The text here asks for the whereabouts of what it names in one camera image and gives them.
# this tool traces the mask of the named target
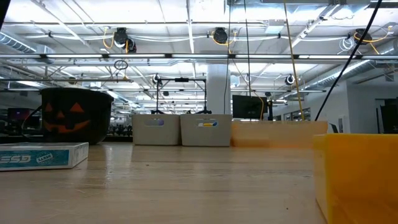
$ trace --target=ceiling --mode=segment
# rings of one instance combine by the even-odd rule
[[[243,8],[238,4],[239,1],[236,1],[236,4],[231,7],[226,7],[224,0],[44,0],[42,3],[45,5],[45,9],[38,6],[39,1],[36,1],[36,4],[33,1],[12,0],[1,32],[10,34],[28,45],[46,45],[56,54],[106,54],[106,51],[111,54],[123,54],[124,51],[115,45],[111,49],[107,49],[103,43],[104,37],[106,37],[106,44],[111,45],[112,33],[116,31],[117,27],[127,28],[127,33],[134,40],[137,53],[140,54],[227,54],[227,46],[218,45],[211,38],[215,27],[224,27],[231,31],[232,41],[229,49],[232,54],[290,53],[287,50],[289,40],[287,39],[287,26],[283,22],[284,11],[280,8],[272,8],[270,4],[260,4],[261,1],[248,0],[250,2],[247,9],[248,32],[246,32],[246,16]],[[289,4],[289,28],[293,39],[311,27],[313,21],[317,21],[319,16],[325,13],[325,10],[334,10],[333,7],[322,4],[322,1],[316,1],[313,4],[301,2],[308,1]],[[349,33],[352,35],[355,29],[365,28],[373,9],[366,8],[370,1],[348,2],[356,4],[338,8],[334,11],[335,14],[328,15],[324,21],[320,21],[307,34],[302,35],[302,38],[294,46],[294,54],[350,54],[350,50],[342,48],[343,38]],[[231,25],[229,25],[229,9],[232,12]],[[60,21],[65,23],[69,30],[61,25]],[[388,30],[390,33],[385,39],[375,43],[376,48],[396,37],[398,27],[395,21],[398,21],[397,9],[382,8],[379,10],[370,34],[374,39],[380,39],[386,36]],[[370,45],[361,46],[359,51],[362,54],[375,54]],[[0,53],[20,54],[21,52],[0,44]],[[126,76],[134,81],[129,83],[112,80],[109,70],[116,73],[116,69],[111,65],[112,60],[108,64],[97,59],[77,60],[75,62],[90,63],[90,66],[79,67],[73,66],[74,61],[65,59],[56,60],[53,64],[35,64],[37,62],[34,60],[13,59],[8,61],[17,66],[23,66],[33,74],[45,74],[45,66],[47,66],[49,71],[47,74],[53,73],[51,78],[54,79],[70,77],[109,79],[107,82],[102,82],[100,87],[112,89],[152,88],[154,74],[159,74],[164,78],[205,78],[207,65],[215,63],[207,60],[173,62],[171,59],[152,59],[150,62],[154,66],[148,66],[147,59],[129,60],[129,68],[118,73],[118,79]],[[341,62],[301,62],[296,64],[295,68],[300,85],[304,85],[339,65]],[[229,69],[234,76],[239,76],[239,72],[246,76],[248,68],[247,60],[235,60],[234,62],[229,60]],[[293,74],[291,63],[255,61],[250,63],[250,72],[253,76],[253,88],[289,90],[292,87],[285,84],[286,76]],[[29,87],[21,85],[21,83],[13,83],[13,85]],[[170,93],[170,96],[164,98],[203,99],[203,92],[200,92],[199,87],[194,83],[170,83],[167,88],[197,88],[198,91]],[[240,78],[237,88],[247,88],[243,78]],[[120,91],[117,94],[128,100],[128,103],[153,103],[150,95],[154,93]],[[192,106],[196,109],[197,105],[200,110],[201,106],[196,102],[185,105],[185,107]]]

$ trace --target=metal stand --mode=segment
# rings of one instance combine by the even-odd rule
[[[161,81],[166,81],[162,88],[159,88],[159,83]],[[205,107],[203,111],[197,112],[197,114],[211,114],[211,111],[207,110],[207,84],[206,84],[206,78],[158,78],[156,82],[156,110],[151,111],[152,114],[164,114],[159,110],[159,91],[163,89],[170,81],[175,81],[175,82],[195,82],[198,84],[198,86],[205,92]],[[203,89],[198,81],[202,81],[205,83],[205,88]]]

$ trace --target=white storage bin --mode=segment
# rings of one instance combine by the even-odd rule
[[[232,115],[182,114],[183,146],[229,146]]]
[[[181,143],[180,116],[134,114],[132,140],[137,145],[176,146]]]

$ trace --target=orange plastic bin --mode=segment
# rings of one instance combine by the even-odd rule
[[[317,202],[329,224],[398,223],[398,135],[314,136]]]

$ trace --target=desk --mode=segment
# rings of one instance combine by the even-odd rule
[[[91,146],[71,170],[0,172],[0,223],[324,224],[310,150]]]

